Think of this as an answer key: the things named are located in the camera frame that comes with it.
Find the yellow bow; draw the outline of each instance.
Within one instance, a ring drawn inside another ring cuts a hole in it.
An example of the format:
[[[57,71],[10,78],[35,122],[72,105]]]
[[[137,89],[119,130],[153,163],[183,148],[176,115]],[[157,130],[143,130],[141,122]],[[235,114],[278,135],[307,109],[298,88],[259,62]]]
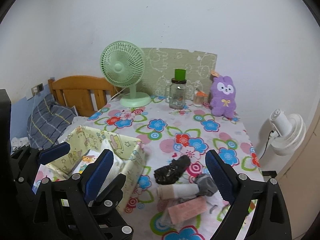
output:
[[[228,104],[231,103],[230,100],[225,100],[225,99],[222,99],[221,102],[224,103],[223,106],[228,106]]]

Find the plush toy tag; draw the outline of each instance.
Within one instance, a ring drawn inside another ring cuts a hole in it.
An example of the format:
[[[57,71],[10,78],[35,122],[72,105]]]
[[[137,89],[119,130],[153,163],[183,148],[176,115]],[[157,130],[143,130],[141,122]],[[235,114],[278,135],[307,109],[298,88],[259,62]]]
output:
[[[219,77],[220,74],[214,70],[211,70],[211,75],[214,76],[214,77]]]

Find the white wall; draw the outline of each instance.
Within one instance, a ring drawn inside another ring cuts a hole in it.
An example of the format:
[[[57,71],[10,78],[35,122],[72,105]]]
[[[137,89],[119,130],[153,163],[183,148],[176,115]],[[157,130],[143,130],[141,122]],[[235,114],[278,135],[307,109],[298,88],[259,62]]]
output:
[[[54,76],[49,0],[16,0],[0,24],[0,88],[12,103]]]

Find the plastic bag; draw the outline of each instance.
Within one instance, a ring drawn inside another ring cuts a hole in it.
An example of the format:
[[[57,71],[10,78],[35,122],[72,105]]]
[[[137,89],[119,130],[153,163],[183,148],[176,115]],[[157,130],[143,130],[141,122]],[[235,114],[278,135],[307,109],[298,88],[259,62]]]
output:
[[[154,176],[156,183],[160,185],[176,183],[189,165],[190,158],[186,155],[181,156],[178,160],[172,160],[169,165],[155,170]]]

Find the fan stand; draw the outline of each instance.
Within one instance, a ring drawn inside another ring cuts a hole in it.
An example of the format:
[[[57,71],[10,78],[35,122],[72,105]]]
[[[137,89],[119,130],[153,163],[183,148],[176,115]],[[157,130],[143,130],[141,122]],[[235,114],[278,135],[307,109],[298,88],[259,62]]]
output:
[[[140,107],[146,106],[151,102],[151,98],[147,93],[137,92],[136,85],[132,85],[129,87],[130,93],[124,95],[120,99],[120,104],[125,107]]]

